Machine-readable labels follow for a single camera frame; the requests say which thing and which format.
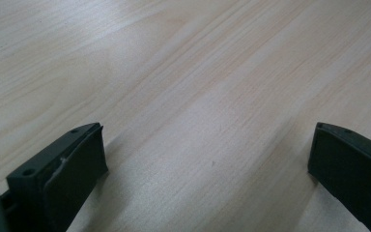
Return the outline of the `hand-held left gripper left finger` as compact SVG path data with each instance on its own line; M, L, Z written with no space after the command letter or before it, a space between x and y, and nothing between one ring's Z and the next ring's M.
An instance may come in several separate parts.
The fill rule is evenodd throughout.
M108 171L99 123L66 132L7 176L26 232L66 232Z

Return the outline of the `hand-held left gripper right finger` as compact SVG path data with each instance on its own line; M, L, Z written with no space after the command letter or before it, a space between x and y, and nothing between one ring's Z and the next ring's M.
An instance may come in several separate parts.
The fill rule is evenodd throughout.
M371 231L371 140L345 128L316 125L308 172Z

